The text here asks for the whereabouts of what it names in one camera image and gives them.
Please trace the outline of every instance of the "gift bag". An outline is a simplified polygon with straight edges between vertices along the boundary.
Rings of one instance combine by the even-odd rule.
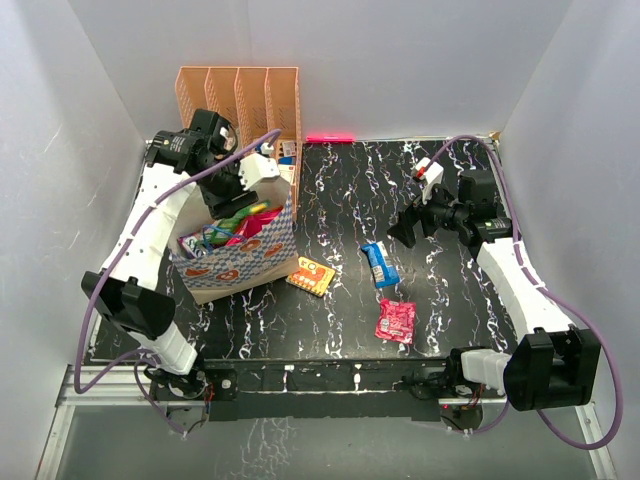
[[[260,201],[269,200],[272,208],[284,203],[284,208],[260,233],[196,259],[186,258],[178,239],[210,223],[211,216],[199,188],[189,196],[169,237],[169,249],[171,261],[196,303],[207,303],[298,271],[290,186],[282,178],[278,183],[271,185],[270,194],[261,195]]]

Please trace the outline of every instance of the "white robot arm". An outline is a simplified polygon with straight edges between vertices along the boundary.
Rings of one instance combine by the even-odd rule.
[[[86,272],[82,280],[83,290],[91,297],[102,272],[113,263],[122,245],[131,240],[126,254],[101,289],[95,307],[104,319],[155,354],[158,368],[166,372],[163,374],[178,379],[180,387],[174,388],[174,392],[186,393],[189,387],[197,392],[200,388],[193,373],[198,354],[173,321],[175,302],[155,291],[160,262],[180,211],[194,189],[201,188],[215,199],[214,205],[208,205],[212,216],[224,218],[263,197],[271,198],[275,182],[284,181],[278,178],[275,160],[251,153],[239,165],[205,177],[197,185],[195,182],[185,185],[156,205],[155,200],[163,192],[206,170],[216,158],[228,156],[235,147],[231,132],[227,120],[206,110],[196,111],[189,129],[159,132],[145,156],[138,195],[117,245],[101,272]],[[136,235],[131,236],[149,207],[151,213]]]
[[[513,355],[488,348],[454,349],[448,372],[453,383],[484,384],[506,393],[517,410],[581,405],[589,401],[600,343],[588,329],[571,319],[539,289],[522,241],[522,261],[516,256],[511,220],[498,215],[498,189],[491,170],[461,172],[458,198],[441,184],[444,170],[428,158],[420,160],[412,176],[422,194],[388,234],[411,248],[413,227],[420,222],[425,236],[437,229],[458,232],[480,268],[491,278],[511,317],[519,345]],[[527,269],[531,279],[523,274]]]

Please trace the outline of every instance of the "blue wrapper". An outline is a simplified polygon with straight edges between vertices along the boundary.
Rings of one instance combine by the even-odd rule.
[[[369,258],[369,266],[373,273],[376,288],[388,287],[400,282],[398,271],[393,265],[389,265],[389,254],[382,242],[370,243],[361,248]]]

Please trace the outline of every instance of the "black table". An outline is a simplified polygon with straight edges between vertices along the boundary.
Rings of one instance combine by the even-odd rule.
[[[206,359],[438,358],[468,345],[512,352],[513,325],[456,234],[439,231],[410,250],[385,233],[419,193],[411,165],[442,143],[306,145],[295,235],[300,255],[337,270],[329,292],[318,298],[281,279],[198,306],[165,258],[158,290],[175,298],[180,330]],[[440,163],[452,191],[458,171],[489,168],[486,152],[464,142]],[[360,247],[375,241],[387,246],[398,285],[374,288]],[[413,345],[375,337],[381,298],[416,302]],[[87,360],[112,360],[136,347],[101,322]]]

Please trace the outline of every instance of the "white enclosure wall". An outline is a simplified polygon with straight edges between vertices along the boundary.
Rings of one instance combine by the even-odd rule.
[[[569,0],[70,0],[145,138],[182,65],[299,66],[305,132],[501,130]]]
[[[0,15],[0,478],[35,475],[86,299],[143,142],[65,0]]]
[[[503,133],[502,156],[532,260],[550,288],[604,331],[626,410],[611,445],[638,478],[640,431],[640,5],[574,2]],[[610,375],[595,399],[613,415]]]

